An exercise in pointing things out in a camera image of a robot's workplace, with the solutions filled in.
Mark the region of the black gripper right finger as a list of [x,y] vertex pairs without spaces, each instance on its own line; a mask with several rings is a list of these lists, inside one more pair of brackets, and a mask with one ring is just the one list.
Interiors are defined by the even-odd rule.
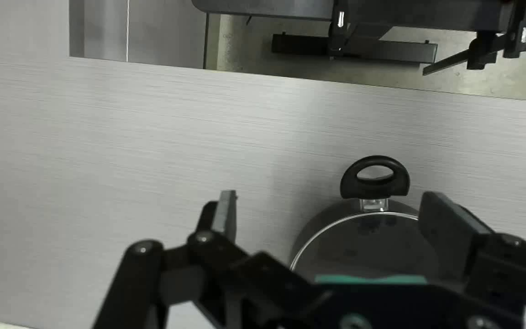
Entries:
[[420,201],[418,230],[442,271],[460,283],[460,313],[522,329],[526,313],[526,238],[497,232],[440,192]]

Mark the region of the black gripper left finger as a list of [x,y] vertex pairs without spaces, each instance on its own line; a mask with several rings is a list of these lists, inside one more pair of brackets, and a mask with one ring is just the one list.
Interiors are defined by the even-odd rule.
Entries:
[[309,285],[272,256],[236,245],[234,190],[208,201],[181,247],[132,243],[93,329],[166,329],[174,305],[194,304],[216,329],[311,329]]

